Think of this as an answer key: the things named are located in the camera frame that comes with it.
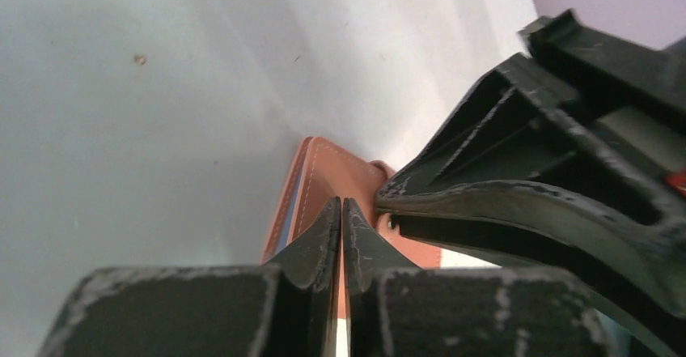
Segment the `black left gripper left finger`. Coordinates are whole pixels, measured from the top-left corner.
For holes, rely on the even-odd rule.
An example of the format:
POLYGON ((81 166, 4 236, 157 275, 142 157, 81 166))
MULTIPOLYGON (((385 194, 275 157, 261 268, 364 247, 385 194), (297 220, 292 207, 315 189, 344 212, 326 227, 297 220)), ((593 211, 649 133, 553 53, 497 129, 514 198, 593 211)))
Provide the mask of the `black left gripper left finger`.
POLYGON ((332 356, 341 200, 258 266, 111 267, 66 298, 42 356, 332 356))

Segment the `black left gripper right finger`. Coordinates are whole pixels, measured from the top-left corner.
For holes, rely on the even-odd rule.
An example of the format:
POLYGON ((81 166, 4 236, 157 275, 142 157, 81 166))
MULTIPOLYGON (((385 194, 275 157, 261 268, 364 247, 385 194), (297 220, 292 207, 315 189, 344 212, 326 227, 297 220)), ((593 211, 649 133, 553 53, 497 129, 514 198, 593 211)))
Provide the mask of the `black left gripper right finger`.
POLYGON ((611 356, 588 293, 550 267, 422 269, 352 198, 342 258, 353 356, 611 356))

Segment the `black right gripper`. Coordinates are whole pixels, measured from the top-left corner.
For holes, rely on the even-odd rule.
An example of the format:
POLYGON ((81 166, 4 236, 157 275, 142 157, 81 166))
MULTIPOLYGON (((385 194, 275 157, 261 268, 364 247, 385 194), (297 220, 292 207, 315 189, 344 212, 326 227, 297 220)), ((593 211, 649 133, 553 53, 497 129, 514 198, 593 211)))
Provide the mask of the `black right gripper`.
POLYGON ((665 223, 660 184, 685 192, 685 42, 649 49, 571 10, 519 35, 556 77, 520 54, 487 72, 383 186, 383 207, 520 226, 665 223))

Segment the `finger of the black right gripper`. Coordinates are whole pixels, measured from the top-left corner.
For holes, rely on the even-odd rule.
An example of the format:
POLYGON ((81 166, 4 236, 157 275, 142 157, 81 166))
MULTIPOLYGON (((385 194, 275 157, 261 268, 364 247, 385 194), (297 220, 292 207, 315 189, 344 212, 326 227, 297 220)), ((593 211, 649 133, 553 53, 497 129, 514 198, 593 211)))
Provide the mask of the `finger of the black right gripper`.
POLYGON ((592 299, 655 353, 685 353, 685 208, 651 201, 639 223, 568 190, 530 181, 482 181, 434 193, 386 184, 377 207, 411 238, 490 260, 530 261, 569 271, 592 299))

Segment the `orange leather card holder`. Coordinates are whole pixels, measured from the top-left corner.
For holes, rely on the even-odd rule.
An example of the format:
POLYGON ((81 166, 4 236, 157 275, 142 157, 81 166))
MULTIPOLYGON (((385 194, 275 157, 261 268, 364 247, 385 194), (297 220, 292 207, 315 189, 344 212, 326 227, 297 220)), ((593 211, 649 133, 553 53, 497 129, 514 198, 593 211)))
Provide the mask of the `orange leather card holder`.
POLYGON ((353 198, 362 216, 390 245, 421 268, 441 265, 442 250, 404 238, 390 215, 375 211, 375 193, 395 173, 382 161, 367 162, 322 137, 305 138, 291 164, 262 260, 268 261, 314 222, 329 198, 353 198))

